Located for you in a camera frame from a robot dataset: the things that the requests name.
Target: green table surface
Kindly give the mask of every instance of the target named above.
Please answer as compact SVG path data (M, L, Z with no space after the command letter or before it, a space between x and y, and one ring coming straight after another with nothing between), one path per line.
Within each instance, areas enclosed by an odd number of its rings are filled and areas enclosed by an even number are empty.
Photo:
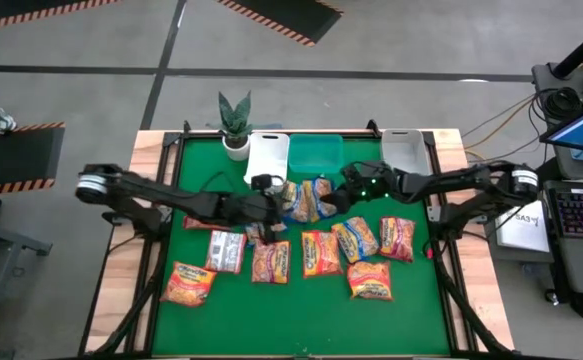
M381 158L380 142L346 139L345 162ZM233 162L218 140L187 140L180 187L197 191L218 171L207 190L248 192L243 181L247 162ZM312 177L289 172L291 181ZM340 175L333 175L336 184ZM210 231L184 230L185 214L176 211L164 282L180 261L204 266ZM300 233L329 231L331 225L363 216L379 239L379 218L394 215L416 222L415 261L391 261L394 301L351 299L346 275L302 277ZM342 216L314 224L290 225L282 236L291 242L290 278L286 285L251 282L253 250L245 251L239 275L219 273L204 305L188 308L162 302L158 308L154 355L442 355L449 348L433 263L420 249L427 240L422 204L392 199L356 204ZM340 256L346 271L346 258ZM386 261L375 255L369 261Z

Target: concrete floor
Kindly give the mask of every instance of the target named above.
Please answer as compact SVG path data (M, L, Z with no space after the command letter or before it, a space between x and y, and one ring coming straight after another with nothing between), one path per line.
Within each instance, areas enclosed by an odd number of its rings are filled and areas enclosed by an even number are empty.
M330 0L343 18L305 48L212 0L189 0L173 68L364 70L528 75L583 40L583 0ZM0 29L1 65L158 66L177 0L124 0ZM0 308L0 349L22 359L77 352L110 227L102 209L73 196L88 162L127 164L153 76L0 73L0 105L20 124L65 121L58 180L48 191L3 196L0 224L54 243L27 256ZM287 128L468 130L533 92L526 83L167 77L152 129L218 123L216 96L253 91L252 122ZM473 143L486 127L466 139ZM487 144L486 157L534 137L521 114ZM508 159L537 166L543 148ZM583 358L583 320L544 302L512 263L496 262L516 348Z

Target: teal plastic container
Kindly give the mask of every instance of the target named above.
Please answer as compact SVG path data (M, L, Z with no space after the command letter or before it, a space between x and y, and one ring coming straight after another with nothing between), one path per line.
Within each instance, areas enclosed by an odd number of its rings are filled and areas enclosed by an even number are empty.
M306 174L337 174L344 165L340 135L293 134L289 144L289 167Z

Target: snack bag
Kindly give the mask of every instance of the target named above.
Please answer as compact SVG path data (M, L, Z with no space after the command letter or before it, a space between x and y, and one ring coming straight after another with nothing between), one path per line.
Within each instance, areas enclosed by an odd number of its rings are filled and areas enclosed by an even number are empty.
M205 230L225 230L231 231L228 226L205 224L200 220L196 220L190 216L185 216L182 220L182 227L185 229L205 229Z
M282 190L282 210L286 212L284 218L300 224L309 221L309 203L301 185L287 181Z
M209 295L215 275L213 271L174 261L173 272L160 300L190 307L200 306Z
M347 279L351 286L351 297L393 301L390 266L388 261L379 264L360 261L349 265Z
M204 268L239 274L246 242L247 237L244 234L213 230Z
M287 226L284 223L279 223L271 225L271 230L273 232L283 232L287 230ZM247 234L247 246L253 247L257 244L264 244L264 224L262 223L251 223L244 226L244 231Z
M333 233L308 231L302 233L304 277L342 274L338 240Z
M289 282L290 243L280 241L256 245L253 250L252 282L286 284Z
M413 262L415 222L395 216L380 218L380 255Z
M313 180L302 182L302 190L307 196L309 203L309 221L318 222L327 219L337 213L335 205L320 201L320 197L330 194L333 189L333 181L318 177Z
M363 218L356 216L331 226L342 252L350 263L363 260L378 252L378 241Z

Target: black floor mat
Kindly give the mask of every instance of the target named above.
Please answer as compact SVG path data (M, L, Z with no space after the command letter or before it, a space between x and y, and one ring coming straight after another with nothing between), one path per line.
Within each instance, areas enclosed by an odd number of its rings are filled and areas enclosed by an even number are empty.
M29 125L0 135L0 194L53 186L64 123Z
M342 16L321 0L216 1L305 46L314 46Z
M0 27L88 9L119 0L0 0Z

